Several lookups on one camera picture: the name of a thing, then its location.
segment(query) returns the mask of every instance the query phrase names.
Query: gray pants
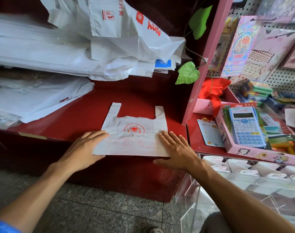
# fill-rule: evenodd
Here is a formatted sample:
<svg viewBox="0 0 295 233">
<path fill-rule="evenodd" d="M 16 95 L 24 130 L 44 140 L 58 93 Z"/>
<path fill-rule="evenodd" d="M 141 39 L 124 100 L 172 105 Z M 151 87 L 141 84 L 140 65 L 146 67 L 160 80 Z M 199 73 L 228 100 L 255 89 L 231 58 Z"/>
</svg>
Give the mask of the gray pants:
<svg viewBox="0 0 295 233">
<path fill-rule="evenodd" d="M 233 233 L 221 212 L 210 214 L 204 221 L 200 233 Z"/>
</svg>

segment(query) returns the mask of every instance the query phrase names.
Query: clear acrylic box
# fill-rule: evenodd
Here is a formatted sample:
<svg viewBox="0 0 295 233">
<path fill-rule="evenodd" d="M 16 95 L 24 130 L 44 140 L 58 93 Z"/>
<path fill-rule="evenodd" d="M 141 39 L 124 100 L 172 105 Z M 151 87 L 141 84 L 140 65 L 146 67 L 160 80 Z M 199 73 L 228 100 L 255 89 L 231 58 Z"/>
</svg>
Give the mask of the clear acrylic box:
<svg viewBox="0 0 295 233">
<path fill-rule="evenodd" d="M 226 167 L 224 171 L 217 171 L 220 175 L 295 225 L 295 180 L 283 173 L 286 165 L 219 157 L 222 161 L 217 165 L 224 166 L 224 169 Z M 207 163 L 215 170 L 222 169 L 209 161 Z M 263 168 L 263 165 L 273 165 L 273 168 Z M 214 201 L 189 174 L 185 175 L 174 196 L 171 209 L 173 233 L 199 233 L 205 219 L 219 211 Z"/>
</svg>

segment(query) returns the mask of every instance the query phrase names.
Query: artificial leaf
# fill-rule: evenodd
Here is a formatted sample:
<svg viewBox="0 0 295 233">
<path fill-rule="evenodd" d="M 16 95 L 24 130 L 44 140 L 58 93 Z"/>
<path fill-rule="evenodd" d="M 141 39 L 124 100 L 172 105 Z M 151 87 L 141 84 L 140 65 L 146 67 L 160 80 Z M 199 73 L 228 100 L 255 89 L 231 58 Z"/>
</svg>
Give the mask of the artificial leaf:
<svg viewBox="0 0 295 233">
<path fill-rule="evenodd" d="M 177 78 L 176 84 L 191 84 L 199 78 L 199 71 L 195 68 L 192 61 L 189 61 L 181 66 L 178 70 L 179 76 Z"/>
<path fill-rule="evenodd" d="M 197 40 L 206 30 L 206 22 L 209 17 L 212 6 L 199 8 L 189 21 L 189 26 L 193 30 L 193 36 Z"/>
</svg>

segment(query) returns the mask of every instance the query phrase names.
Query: tile floor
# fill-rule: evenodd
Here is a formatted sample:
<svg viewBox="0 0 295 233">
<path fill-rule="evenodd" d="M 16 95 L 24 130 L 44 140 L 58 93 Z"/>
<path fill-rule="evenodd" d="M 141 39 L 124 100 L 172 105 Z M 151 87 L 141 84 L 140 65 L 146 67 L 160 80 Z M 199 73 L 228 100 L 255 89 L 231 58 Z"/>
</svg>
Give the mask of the tile floor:
<svg viewBox="0 0 295 233">
<path fill-rule="evenodd" d="M 36 180 L 0 170 L 0 208 Z M 170 204 L 65 183 L 34 233 L 144 233 L 151 227 L 171 232 Z"/>
</svg>

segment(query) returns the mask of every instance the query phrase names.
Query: red cloth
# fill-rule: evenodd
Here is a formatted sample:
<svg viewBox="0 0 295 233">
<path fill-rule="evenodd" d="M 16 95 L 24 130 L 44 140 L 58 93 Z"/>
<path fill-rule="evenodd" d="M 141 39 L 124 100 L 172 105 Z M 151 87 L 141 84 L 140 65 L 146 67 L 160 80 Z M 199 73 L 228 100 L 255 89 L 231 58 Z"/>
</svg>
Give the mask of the red cloth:
<svg viewBox="0 0 295 233">
<path fill-rule="evenodd" d="M 219 98 L 222 95 L 222 91 L 231 84 L 231 81 L 225 78 L 206 78 L 203 87 L 200 90 L 198 98 L 207 99 L 211 101 L 213 107 L 213 113 L 210 120 L 217 116 L 221 107 L 221 100 Z"/>
</svg>

